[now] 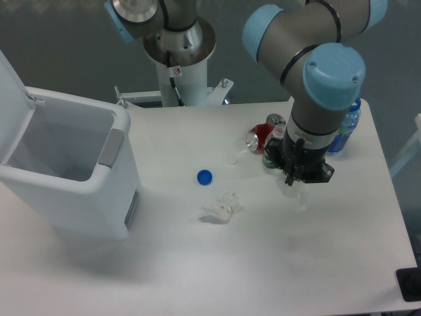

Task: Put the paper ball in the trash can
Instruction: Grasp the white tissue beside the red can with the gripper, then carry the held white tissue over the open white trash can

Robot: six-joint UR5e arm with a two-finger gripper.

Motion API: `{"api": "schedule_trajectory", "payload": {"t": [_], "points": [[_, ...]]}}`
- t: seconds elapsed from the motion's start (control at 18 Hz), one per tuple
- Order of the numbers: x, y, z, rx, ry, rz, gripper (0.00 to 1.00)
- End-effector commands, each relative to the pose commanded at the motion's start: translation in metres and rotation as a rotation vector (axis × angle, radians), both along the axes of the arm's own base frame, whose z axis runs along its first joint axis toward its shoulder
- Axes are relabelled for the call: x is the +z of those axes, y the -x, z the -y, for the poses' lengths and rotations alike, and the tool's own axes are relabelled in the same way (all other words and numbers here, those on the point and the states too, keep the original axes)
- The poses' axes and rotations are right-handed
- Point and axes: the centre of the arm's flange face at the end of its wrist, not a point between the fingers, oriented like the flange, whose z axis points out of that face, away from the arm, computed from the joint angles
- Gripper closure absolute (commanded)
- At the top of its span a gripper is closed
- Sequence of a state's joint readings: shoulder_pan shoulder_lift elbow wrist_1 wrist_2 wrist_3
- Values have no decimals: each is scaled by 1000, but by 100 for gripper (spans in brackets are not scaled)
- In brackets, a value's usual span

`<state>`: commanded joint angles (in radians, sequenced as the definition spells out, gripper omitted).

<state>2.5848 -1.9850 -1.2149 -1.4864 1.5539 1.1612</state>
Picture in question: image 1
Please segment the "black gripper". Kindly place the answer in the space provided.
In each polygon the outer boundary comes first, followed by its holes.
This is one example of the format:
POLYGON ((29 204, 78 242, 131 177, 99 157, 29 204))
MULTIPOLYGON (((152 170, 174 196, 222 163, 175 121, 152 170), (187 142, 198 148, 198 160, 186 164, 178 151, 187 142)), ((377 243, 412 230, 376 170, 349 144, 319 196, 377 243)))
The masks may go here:
POLYGON ((290 137, 283 137, 278 149, 266 150, 278 169, 285 175, 285 184, 292 186, 295 181, 305 184, 328 183, 335 169, 327 164, 325 154, 327 147, 308 149, 305 140, 299 138, 296 142, 290 137))

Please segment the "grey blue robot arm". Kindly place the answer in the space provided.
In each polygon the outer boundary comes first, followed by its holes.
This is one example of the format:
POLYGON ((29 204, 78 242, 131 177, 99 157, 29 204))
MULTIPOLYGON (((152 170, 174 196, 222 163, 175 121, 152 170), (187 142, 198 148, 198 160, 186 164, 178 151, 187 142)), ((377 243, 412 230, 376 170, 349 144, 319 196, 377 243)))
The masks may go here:
MULTIPOLYGON (((123 39, 142 38, 159 65, 164 105, 188 106, 190 92, 207 102, 206 87, 181 82, 216 43, 194 1, 107 1, 105 7, 123 39)), ((344 42, 377 24, 387 7, 387 1, 307 1, 287 13, 264 5, 246 21, 241 38, 247 52, 294 100, 284 137, 265 147, 287 185, 330 181, 334 169, 326 153, 366 75, 362 57, 344 42)))

